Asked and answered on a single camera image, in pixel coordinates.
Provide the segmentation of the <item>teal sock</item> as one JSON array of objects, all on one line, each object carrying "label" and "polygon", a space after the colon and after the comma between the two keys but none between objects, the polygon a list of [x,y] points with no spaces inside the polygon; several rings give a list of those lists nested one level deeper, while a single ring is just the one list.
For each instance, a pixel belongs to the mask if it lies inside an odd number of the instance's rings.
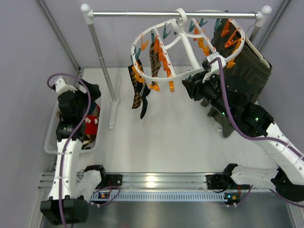
[{"label": "teal sock", "polygon": [[97,107],[96,102],[95,101],[92,102],[91,105],[90,105],[90,109],[89,109],[88,115],[91,115],[95,111],[96,107]]}]

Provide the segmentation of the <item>red sock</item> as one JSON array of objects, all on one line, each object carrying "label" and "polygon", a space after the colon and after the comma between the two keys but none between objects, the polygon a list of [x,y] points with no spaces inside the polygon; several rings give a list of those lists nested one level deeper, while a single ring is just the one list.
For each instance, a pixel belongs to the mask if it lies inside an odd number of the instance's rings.
[{"label": "red sock", "polygon": [[98,117],[93,115],[88,115],[85,118],[85,134],[97,135],[98,130]]}]

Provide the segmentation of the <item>white oval clip hanger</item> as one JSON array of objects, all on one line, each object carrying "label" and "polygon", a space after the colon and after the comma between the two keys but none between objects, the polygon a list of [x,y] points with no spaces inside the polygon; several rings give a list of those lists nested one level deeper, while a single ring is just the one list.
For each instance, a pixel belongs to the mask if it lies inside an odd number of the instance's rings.
[{"label": "white oval clip hanger", "polygon": [[[169,83],[169,88],[171,92],[174,92],[174,83],[173,81],[177,78],[182,78],[190,76],[192,73],[199,73],[204,71],[204,68],[199,65],[195,54],[193,52],[192,46],[190,44],[190,39],[193,39],[198,42],[198,46],[202,49],[204,55],[207,58],[207,62],[211,64],[211,72],[207,73],[203,77],[203,82],[209,80],[212,73],[219,72],[219,66],[212,63],[212,60],[219,57],[220,66],[222,67],[231,67],[234,65],[235,58],[240,54],[241,50],[245,45],[245,32],[240,27],[240,25],[231,17],[228,17],[228,20],[221,31],[220,36],[225,37],[229,31],[230,27],[234,27],[235,31],[232,33],[230,38],[225,43],[224,47],[229,48],[232,45],[235,46],[232,54],[228,57],[223,57],[219,54],[216,47],[211,43],[210,39],[206,36],[204,30],[201,28],[204,25],[204,22],[196,21],[194,18],[188,19],[187,13],[181,9],[176,9],[178,13],[177,19],[171,19],[163,23],[157,24],[143,33],[141,33],[133,42],[131,48],[131,59],[132,66],[131,70],[134,73],[135,80],[144,85],[148,86],[149,89],[159,91],[159,82]],[[167,25],[171,25],[177,37],[169,44],[164,44],[164,39],[167,37],[167,33],[164,32],[162,35],[159,34],[159,28],[166,28]],[[192,70],[187,73],[182,73],[177,75],[174,71],[173,65],[171,63],[168,50],[175,46],[178,42],[182,42],[186,55],[192,66]],[[139,60],[141,51],[144,51],[148,44],[152,44],[153,52],[157,56],[163,70],[167,73],[166,78],[159,78],[157,73],[153,73],[151,76],[145,75],[142,65]]]}]

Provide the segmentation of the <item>black sock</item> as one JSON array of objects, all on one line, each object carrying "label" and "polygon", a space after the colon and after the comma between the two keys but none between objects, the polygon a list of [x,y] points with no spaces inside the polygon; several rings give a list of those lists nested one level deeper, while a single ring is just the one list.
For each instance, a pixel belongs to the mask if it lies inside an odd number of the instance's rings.
[{"label": "black sock", "polygon": [[141,110],[141,114],[140,114],[140,118],[143,119],[145,114],[146,114],[147,107],[148,107],[147,96],[150,94],[151,90],[149,89],[147,84],[144,83],[144,84],[140,84],[138,92],[139,92],[139,95],[142,99],[142,105],[143,105],[142,110]]}]

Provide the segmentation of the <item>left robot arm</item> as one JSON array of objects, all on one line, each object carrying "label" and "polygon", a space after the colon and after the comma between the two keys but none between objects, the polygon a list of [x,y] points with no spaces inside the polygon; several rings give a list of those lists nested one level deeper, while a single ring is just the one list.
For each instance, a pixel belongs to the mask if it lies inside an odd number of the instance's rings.
[{"label": "left robot arm", "polygon": [[68,85],[59,77],[52,89],[58,94],[60,111],[56,129],[57,166],[47,200],[40,211],[55,226],[84,223],[89,200],[103,180],[103,165],[90,165],[81,181],[76,180],[76,164],[86,136],[86,121],[93,102],[101,96],[99,86],[81,81],[85,91]]}]

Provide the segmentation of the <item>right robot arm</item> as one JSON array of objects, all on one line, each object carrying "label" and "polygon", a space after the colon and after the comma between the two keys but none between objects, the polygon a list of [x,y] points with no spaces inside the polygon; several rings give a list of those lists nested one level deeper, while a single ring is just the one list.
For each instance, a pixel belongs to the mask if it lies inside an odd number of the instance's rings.
[{"label": "right robot arm", "polygon": [[191,99],[207,100],[243,138],[254,142],[277,164],[271,169],[230,163],[221,175],[226,188],[256,185],[274,191],[290,202],[304,200],[304,154],[284,136],[274,118],[250,101],[252,87],[239,76],[212,75],[203,81],[198,73],[182,81]]}]

